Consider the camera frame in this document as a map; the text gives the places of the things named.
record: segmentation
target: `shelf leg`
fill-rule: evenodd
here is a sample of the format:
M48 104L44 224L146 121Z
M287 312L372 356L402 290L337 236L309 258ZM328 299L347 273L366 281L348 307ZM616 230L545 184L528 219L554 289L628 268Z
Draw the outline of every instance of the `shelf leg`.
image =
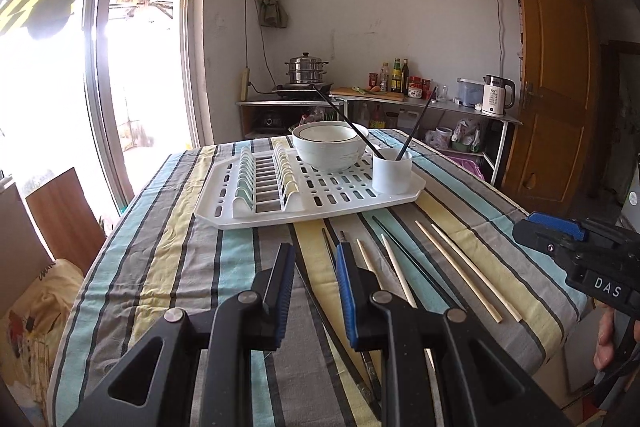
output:
M502 163L502 153L504 153L504 143L507 141L507 127L508 122L502 122L502 134L500 135L500 145L498 146L498 155L495 158L494 174L491 176L491 184L495 187L495 181L498 177L498 169Z

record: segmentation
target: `metal screw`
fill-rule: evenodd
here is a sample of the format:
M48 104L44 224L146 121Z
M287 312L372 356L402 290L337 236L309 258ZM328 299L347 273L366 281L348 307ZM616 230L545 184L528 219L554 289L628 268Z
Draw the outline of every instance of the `metal screw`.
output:
M394 297L391 293L385 291L379 291L373 294L373 302L378 304L389 304L393 298Z
M251 304L258 300L258 294L252 291L242 292L238 295L238 300L242 302L242 304Z
M466 313L462 311L460 308L452 308L447 312L447 318L451 322L456 322L460 324L466 321Z
M164 320L167 322L178 322L184 317L184 311L181 308L169 308L164 312Z

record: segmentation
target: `stove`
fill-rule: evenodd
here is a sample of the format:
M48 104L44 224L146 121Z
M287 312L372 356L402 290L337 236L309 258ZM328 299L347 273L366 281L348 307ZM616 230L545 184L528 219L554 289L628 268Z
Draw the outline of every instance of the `stove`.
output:
M293 100L321 100L320 95L316 93L316 89L319 89L324 94L329 94L331 86L333 84L325 82L317 84L284 84L274 87L272 92L283 98Z

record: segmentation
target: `kettle handle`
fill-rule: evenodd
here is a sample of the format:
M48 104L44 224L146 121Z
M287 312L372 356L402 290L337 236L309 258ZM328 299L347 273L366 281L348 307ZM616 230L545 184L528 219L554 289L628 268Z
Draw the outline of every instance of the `kettle handle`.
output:
M508 78L504 78L504 87L506 89L507 86L511 87L511 98L510 98L510 102L507 104L504 104L504 108L505 109L509 109L511 107L513 107L513 104L516 103L516 85L513 83L512 80L509 80Z

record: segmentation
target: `white dish rack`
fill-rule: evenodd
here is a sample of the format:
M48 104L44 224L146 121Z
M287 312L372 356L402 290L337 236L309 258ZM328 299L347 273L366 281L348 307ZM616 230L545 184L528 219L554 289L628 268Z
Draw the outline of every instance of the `white dish rack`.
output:
M369 152L342 172L319 172L282 144L265 153L245 147L212 166L194 213L223 230L268 227L411 203L424 185L412 172L406 193L376 192Z

